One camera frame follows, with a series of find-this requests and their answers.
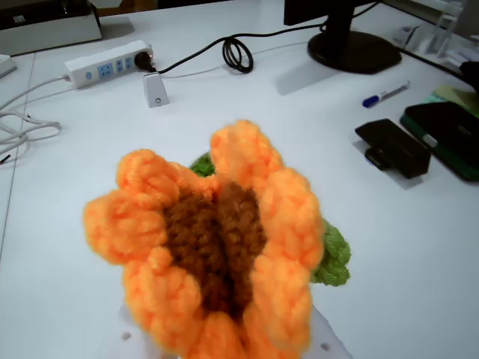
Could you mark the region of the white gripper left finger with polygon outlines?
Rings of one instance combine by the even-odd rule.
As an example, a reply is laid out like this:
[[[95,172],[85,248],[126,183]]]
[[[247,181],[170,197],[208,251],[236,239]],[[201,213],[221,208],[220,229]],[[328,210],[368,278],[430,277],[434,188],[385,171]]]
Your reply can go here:
[[[119,314],[123,323],[120,343],[118,344],[120,358],[168,358],[168,353],[158,347],[149,334],[140,329],[125,304],[120,307]]]

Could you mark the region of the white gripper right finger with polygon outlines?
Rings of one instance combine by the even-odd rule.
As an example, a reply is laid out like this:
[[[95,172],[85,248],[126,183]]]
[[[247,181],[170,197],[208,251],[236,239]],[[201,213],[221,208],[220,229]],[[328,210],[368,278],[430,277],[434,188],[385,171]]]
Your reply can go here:
[[[311,315],[311,343],[303,359],[352,359],[345,345],[332,330],[327,319],[313,307]]]

